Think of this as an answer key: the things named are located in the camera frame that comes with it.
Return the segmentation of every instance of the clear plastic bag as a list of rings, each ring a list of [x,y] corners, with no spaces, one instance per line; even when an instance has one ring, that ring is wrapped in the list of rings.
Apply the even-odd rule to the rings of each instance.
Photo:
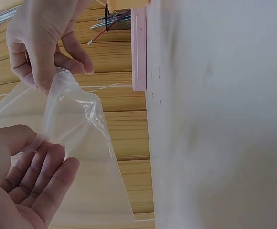
[[[0,102],[0,127],[24,124],[65,147],[80,167],[52,224],[131,225],[134,217],[111,144],[100,99],[80,89],[68,70],[58,69],[48,98],[20,83]]]

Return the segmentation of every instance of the wooden paneling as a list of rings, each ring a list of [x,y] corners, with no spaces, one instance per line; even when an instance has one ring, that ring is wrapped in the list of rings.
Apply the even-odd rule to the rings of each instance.
[[[149,159],[146,111],[105,115],[117,159]]]
[[[134,214],[135,224],[132,228],[124,228],[124,227],[62,227],[62,226],[50,226],[49,229],[155,229],[154,224],[154,213],[141,213]]]
[[[131,71],[131,42],[93,43],[83,48],[92,58],[96,73]],[[61,52],[68,55],[63,47]]]
[[[85,91],[92,91],[101,98],[105,112],[145,110],[145,94],[132,90],[130,77],[129,72],[121,72],[81,74],[76,79]],[[0,100],[19,83],[15,76],[12,79],[16,82],[0,85]],[[7,82],[1,75],[0,80],[2,83]]]
[[[134,213],[153,212],[150,160],[119,161]]]
[[[95,72],[131,71],[131,42],[83,44],[83,48],[91,56]],[[61,52],[67,54],[64,47],[61,47]],[[0,61],[8,59],[8,57],[8,47],[3,41],[0,43]]]
[[[8,10],[14,6],[18,6],[23,2],[23,0],[0,0],[0,12]],[[98,3],[97,1],[92,0],[88,6],[88,10],[90,9],[101,9],[104,8],[103,5]]]
[[[96,73],[131,71],[130,42],[94,43],[83,47],[92,58]],[[10,69],[6,43],[0,43],[0,85],[16,81],[18,78]]]

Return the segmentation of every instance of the wall surface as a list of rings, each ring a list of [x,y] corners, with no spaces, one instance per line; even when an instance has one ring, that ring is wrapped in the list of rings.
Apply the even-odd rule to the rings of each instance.
[[[277,1],[153,0],[158,229],[277,228]]]

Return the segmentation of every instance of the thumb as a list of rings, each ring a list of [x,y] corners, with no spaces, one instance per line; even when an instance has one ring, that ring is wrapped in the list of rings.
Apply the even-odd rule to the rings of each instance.
[[[56,74],[54,64],[55,45],[37,45],[37,47],[28,48],[30,64],[32,66],[32,75],[35,84],[45,94],[52,85],[53,78]]]

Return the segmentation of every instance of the finger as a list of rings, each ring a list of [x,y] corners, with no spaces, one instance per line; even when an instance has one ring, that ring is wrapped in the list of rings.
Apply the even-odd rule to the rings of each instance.
[[[52,145],[48,148],[46,158],[44,160],[41,172],[35,182],[33,190],[29,196],[21,203],[21,205],[31,207],[37,197],[42,193],[50,182],[51,178],[63,163],[65,150],[59,144]]]
[[[51,145],[52,145],[51,143],[46,142],[40,146],[40,148],[34,154],[34,157],[30,163],[30,166],[27,169],[22,180],[20,180],[20,182],[18,183],[15,189],[9,192],[9,196],[11,197],[14,203],[19,204],[30,195],[34,187],[34,184],[40,174],[47,150]],[[10,174],[10,179],[18,181],[19,177],[16,177],[16,176],[12,177],[12,174]]]
[[[37,137],[37,133],[25,125],[0,128],[1,144],[7,144],[10,155],[16,155],[28,147]]]
[[[73,183],[78,168],[79,161],[77,159],[71,157],[66,159],[32,205],[32,210],[40,216],[46,227]]]
[[[72,31],[62,38],[62,43],[65,47],[65,50],[76,60],[81,62],[84,65],[85,71],[87,73],[93,73],[93,63],[89,55],[83,49],[82,45],[79,43],[75,36],[75,32]]]
[[[54,65],[55,45],[42,44],[27,46],[35,84],[48,93],[56,74]]]
[[[26,48],[21,43],[9,43],[9,59],[13,73],[21,80],[32,72],[32,68],[27,61]]]
[[[8,174],[1,185],[7,193],[11,192],[19,185],[31,164],[34,154],[34,152],[31,152],[16,156],[17,160],[15,164],[10,167]]]
[[[54,55],[54,64],[57,67],[66,68],[72,73],[83,73],[85,70],[83,64],[78,60],[71,59],[62,54],[58,45]]]

